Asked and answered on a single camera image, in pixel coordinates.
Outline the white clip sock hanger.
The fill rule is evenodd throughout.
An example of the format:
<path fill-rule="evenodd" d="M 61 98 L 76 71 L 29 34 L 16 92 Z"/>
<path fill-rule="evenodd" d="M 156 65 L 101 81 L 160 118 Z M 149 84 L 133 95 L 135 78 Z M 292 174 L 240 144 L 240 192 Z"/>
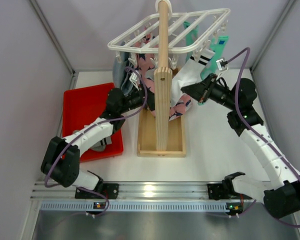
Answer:
<path fill-rule="evenodd" d="M 121 62 L 120 52 L 129 52 L 129 61 L 137 66 L 137 54 L 155 54 L 152 62 L 158 64 L 159 55 L 159 12 L 155 2 L 154 14 L 146 16 L 144 19 L 112 39 L 107 47 L 115 52 L 116 59 Z M 171 69 L 175 69 L 179 56 L 193 52 L 197 59 L 204 49 L 211 45 L 212 38 L 225 31 L 228 17 L 231 13 L 229 8 L 217 8 L 192 12 L 173 12 L 172 4 L 171 16 L 168 19 L 168 62 Z M 187 29 L 183 23 L 192 23 Z M 198 26 L 197 40 L 186 46 L 186 35 Z"/>

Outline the grey sock black stripes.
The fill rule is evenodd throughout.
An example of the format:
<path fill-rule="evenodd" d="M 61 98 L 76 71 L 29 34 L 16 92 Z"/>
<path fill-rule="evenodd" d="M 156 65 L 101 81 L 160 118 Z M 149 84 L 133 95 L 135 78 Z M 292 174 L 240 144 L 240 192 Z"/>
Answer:
<path fill-rule="evenodd" d="M 106 146 L 111 144 L 112 144 L 111 137 L 108 136 L 95 143 L 90 149 L 95 152 L 103 152 L 106 149 Z"/>

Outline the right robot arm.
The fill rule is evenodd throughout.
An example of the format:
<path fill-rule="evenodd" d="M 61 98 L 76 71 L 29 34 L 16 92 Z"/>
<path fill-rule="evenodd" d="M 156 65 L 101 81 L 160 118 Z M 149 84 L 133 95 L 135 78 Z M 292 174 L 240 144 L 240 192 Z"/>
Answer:
<path fill-rule="evenodd" d="M 300 211 L 300 172 L 276 146 L 254 109 L 257 98 L 254 82 L 241 78 L 229 88 L 223 78 L 211 73 L 201 82 L 183 86 L 181 91 L 199 103 L 212 100 L 228 108 L 230 128 L 252 150 L 269 178 L 269 182 L 264 182 L 238 171 L 225 176 L 219 186 L 209 186 L 209 197 L 220 200 L 244 195 L 262 203 L 276 219 Z"/>

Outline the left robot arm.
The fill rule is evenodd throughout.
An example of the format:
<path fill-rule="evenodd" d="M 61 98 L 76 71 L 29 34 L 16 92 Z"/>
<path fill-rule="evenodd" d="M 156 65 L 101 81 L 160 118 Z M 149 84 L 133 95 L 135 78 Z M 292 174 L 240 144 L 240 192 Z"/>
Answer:
<path fill-rule="evenodd" d="M 91 124 L 83 129 L 60 138 L 52 138 L 48 144 L 40 170 L 45 180 L 53 179 L 57 185 L 99 191 L 102 178 L 80 168 L 80 157 L 92 146 L 110 137 L 121 129 L 126 117 L 124 113 L 134 109 L 149 107 L 154 109 L 154 93 L 140 86 L 130 94 L 124 95 L 119 88 L 107 94 L 105 109 Z"/>

